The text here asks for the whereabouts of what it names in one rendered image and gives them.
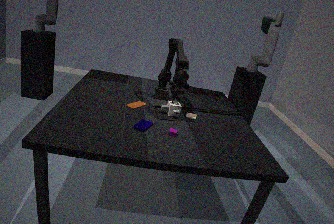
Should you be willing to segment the small purple block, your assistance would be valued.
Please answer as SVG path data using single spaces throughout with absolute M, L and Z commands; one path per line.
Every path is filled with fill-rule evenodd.
M 177 131 L 178 131 L 178 130 L 170 129 L 170 131 L 169 131 L 169 135 L 170 135 L 170 136 L 173 136 L 173 137 L 176 137 L 176 135 L 177 135 Z

